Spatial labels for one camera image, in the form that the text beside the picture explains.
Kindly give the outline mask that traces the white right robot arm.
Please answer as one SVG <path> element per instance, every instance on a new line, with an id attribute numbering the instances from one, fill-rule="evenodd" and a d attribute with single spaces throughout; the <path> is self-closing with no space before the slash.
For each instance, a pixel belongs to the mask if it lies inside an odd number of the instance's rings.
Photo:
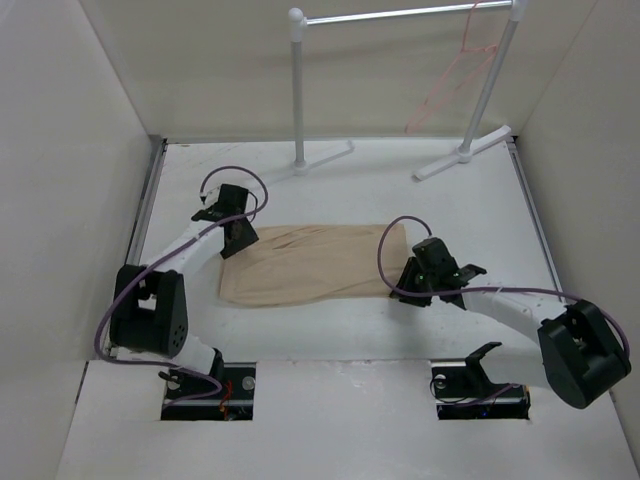
<path id="1" fill-rule="evenodd" d="M 529 338 L 541 352 L 543 385 L 577 409 L 631 373 L 628 341 L 595 304 L 579 298 L 564 304 L 555 291 L 495 284 L 484 268 L 459 266 L 437 237 L 412 247 L 391 295 L 421 307 L 438 298 Z"/>

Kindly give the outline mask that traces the beige drawstring trousers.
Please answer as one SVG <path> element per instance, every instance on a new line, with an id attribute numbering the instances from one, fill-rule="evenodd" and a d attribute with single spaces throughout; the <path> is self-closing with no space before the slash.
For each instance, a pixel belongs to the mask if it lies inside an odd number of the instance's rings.
<path id="1" fill-rule="evenodd" d="M 403 225 L 272 226 L 223 262 L 219 296 L 243 307 L 282 307 L 316 301 L 384 297 L 380 278 L 399 280 L 408 260 Z"/>

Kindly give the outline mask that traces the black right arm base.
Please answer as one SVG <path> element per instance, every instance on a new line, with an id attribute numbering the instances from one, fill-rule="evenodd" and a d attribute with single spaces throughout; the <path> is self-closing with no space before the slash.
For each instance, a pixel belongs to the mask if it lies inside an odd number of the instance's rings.
<path id="1" fill-rule="evenodd" d="M 529 419 L 529 389 L 493 382 L 482 365 L 486 355 L 501 346 L 488 342 L 464 358 L 431 362 L 429 390 L 440 421 Z"/>

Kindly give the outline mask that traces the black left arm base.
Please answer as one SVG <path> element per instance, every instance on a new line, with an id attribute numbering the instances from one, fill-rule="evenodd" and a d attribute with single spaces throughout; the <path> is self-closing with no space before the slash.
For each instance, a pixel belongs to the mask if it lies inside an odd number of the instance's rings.
<path id="1" fill-rule="evenodd" d="M 254 413 L 256 363 L 226 363 L 221 389 L 207 380 L 170 369 L 160 372 L 166 382 L 162 421 L 251 421 Z"/>

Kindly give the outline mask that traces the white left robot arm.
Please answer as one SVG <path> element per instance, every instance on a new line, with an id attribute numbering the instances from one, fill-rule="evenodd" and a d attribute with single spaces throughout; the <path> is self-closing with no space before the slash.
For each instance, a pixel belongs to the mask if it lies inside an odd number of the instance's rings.
<path id="1" fill-rule="evenodd" d="M 222 185 L 218 199 L 196 212 L 161 254 L 146 265 L 126 264 L 116 276 L 111 344 L 150 354 L 152 364 L 188 371 L 190 386 L 206 399 L 223 390 L 224 361 L 219 350 L 189 332 L 186 280 L 212 258 L 228 259 L 258 241 L 246 216 L 248 199 L 254 196 L 244 187 Z"/>

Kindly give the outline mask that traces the pink wire hanger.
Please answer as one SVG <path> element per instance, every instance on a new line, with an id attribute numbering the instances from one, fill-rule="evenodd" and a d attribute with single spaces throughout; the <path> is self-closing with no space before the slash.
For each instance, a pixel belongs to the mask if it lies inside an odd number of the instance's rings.
<path id="1" fill-rule="evenodd" d="M 425 123 L 451 103 L 458 93 L 491 65 L 497 54 L 498 45 L 495 43 L 476 45 L 470 40 L 473 16 L 484 4 L 485 1 L 474 2 L 466 17 L 458 53 L 429 90 L 424 101 L 408 119 L 404 127 L 405 134 L 417 133 Z"/>

